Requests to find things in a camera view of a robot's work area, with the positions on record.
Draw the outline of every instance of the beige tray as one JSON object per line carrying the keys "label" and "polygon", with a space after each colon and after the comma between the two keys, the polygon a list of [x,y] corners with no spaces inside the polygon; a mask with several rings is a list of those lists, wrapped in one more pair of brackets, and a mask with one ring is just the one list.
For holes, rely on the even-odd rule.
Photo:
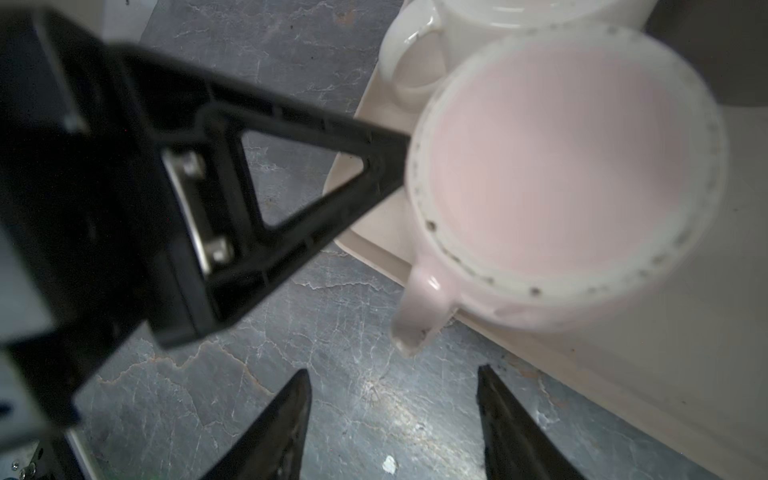
{"label": "beige tray", "polygon": [[[664,290],[621,317],[564,335],[459,319],[725,479],[768,478],[768,109],[727,108],[732,169],[712,232]],[[358,118],[410,132],[417,120],[377,71]],[[328,192],[360,171],[340,154]],[[336,243],[403,284],[412,249],[402,189]]]}

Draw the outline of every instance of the mug handle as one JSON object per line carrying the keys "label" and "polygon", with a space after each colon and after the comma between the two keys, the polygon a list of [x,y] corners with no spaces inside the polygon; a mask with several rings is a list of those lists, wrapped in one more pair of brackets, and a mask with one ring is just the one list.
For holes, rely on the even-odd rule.
{"label": "mug handle", "polygon": [[414,0],[395,17],[384,35],[379,50],[379,74],[394,94],[395,101],[409,110],[420,110],[440,84],[440,80],[418,87],[395,83],[397,64],[409,48],[428,33],[442,30],[442,21],[432,0]]}
{"label": "mug handle", "polygon": [[408,276],[389,330],[392,344],[405,358],[429,343],[457,310],[456,288],[440,270],[417,259]]}

